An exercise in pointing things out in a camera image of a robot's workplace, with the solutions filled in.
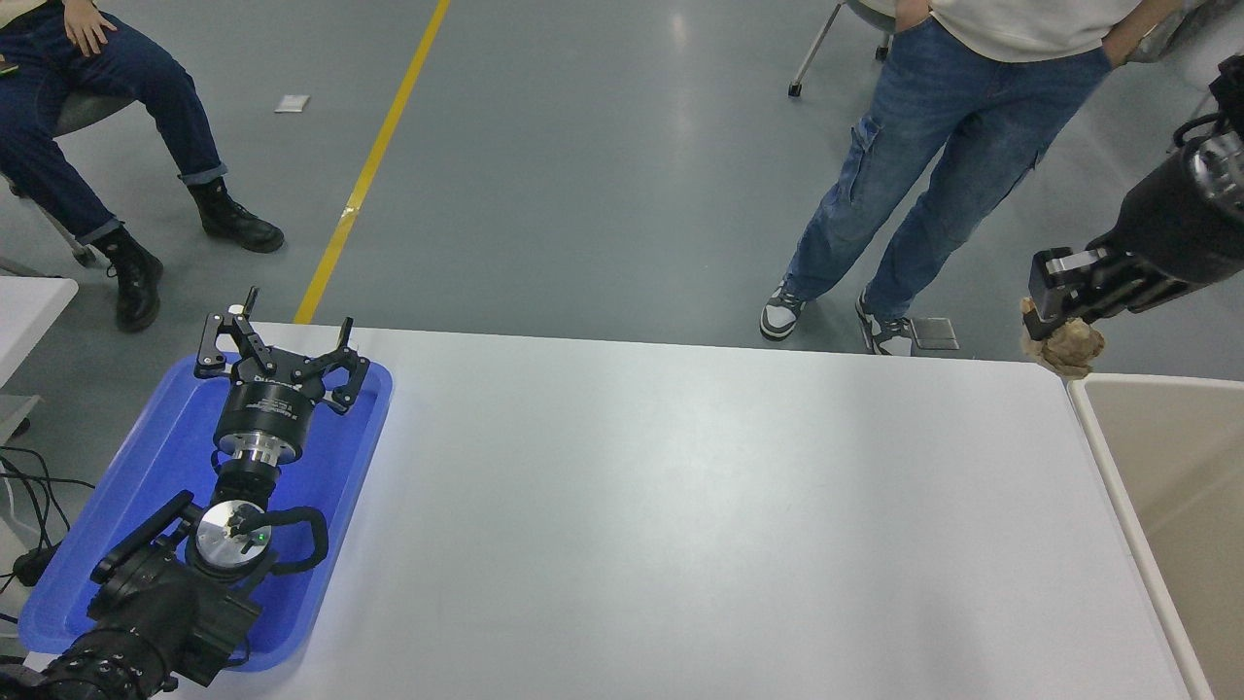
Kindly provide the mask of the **seated person's hand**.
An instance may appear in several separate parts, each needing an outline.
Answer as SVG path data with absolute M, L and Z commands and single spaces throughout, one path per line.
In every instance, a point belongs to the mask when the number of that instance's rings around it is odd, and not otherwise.
M 114 22 L 100 12 L 95 1 L 67 0 L 62 1 L 62 6 L 65 35 L 83 57 L 102 53 L 109 44 L 111 34 L 119 31 Z

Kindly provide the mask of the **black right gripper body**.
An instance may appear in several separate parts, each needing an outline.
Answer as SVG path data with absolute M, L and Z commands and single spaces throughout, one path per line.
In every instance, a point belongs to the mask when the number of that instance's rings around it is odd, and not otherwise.
M 1242 190 L 1223 187 L 1199 154 L 1168 157 L 1125 195 L 1117 220 L 1086 245 L 1130 252 L 1187 283 L 1242 271 Z

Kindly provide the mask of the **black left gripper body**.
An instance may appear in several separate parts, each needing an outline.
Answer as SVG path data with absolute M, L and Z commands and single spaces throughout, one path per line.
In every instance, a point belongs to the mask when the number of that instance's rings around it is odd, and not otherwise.
M 216 448 L 234 451 L 243 436 L 264 434 L 274 438 L 282 451 L 302 451 L 316 403 L 323 399 L 323 378 L 279 380 L 231 366 L 229 380 L 229 395 L 213 436 Z

